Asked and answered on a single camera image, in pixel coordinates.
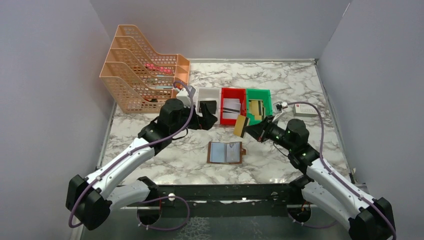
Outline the white VIP credit card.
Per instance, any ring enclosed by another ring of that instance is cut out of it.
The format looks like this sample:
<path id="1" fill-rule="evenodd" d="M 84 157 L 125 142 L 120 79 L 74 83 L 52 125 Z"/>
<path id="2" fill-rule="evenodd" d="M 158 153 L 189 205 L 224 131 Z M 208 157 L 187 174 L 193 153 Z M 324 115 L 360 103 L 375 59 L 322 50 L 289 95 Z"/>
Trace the white VIP credit card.
<path id="1" fill-rule="evenodd" d="M 226 145 L 225 160 L 227 163 L 239 163 L 241 158 L 241 142 L 230 142 Z"/>

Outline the brown leather card holder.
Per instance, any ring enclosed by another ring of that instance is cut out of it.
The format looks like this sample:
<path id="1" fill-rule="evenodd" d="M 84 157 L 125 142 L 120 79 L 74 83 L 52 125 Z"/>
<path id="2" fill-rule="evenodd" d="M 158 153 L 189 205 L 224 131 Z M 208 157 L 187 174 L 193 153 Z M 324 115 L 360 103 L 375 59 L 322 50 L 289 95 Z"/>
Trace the brown leather card holder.
<path id="1" fill-rule="evenodd" d="M 243 162 L 247 150 L 241 141 L 236 142 L 209 142 L 207 160 L 209 164 L 237 165 Z"/>

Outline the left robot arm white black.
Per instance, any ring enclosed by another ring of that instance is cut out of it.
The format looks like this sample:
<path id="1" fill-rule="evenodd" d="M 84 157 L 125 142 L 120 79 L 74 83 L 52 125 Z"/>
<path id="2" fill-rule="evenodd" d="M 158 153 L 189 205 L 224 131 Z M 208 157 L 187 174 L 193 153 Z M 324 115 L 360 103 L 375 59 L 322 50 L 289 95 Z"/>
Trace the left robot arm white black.
<path id="1" fill-rule="evenodd" d="M 132 143 L 113 160 L 86 177 L 75 175 L 68 183 L 65 207 L 70 211 L 68 225 L 83 225 L 89 231 L 101 226 L 112 210 L 143 202 L 157 185 L 147 177 L 134 184 L 120 183 L 136 168 L 165 149 L 174 136 L 185 130 L 210 130 L 218 118 L 205 103 L 188 105 L 177 98 L 165 101 L 159 115 L 144 126 Z"/>

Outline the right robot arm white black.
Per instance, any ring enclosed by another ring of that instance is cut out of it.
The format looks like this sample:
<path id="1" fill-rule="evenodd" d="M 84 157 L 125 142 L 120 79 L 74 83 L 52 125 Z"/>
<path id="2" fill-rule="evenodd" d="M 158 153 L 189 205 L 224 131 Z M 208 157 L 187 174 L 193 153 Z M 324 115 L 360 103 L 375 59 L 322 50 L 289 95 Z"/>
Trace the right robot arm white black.
<path id="1" fill-rule="evenodd" d="M 322 153 L 309 144 L 309 131 L 300 119 L 291 119 L 283 129 L 267 116 L 245 127 L 258 142 L 267 140 L 288 150 L 290 163 L 303 176 L 297 180 L 304 200 L 313 203 L 347 229 L 352 240 L 395 240 L 392 206 L 374 198 L 346 180 Z"/>

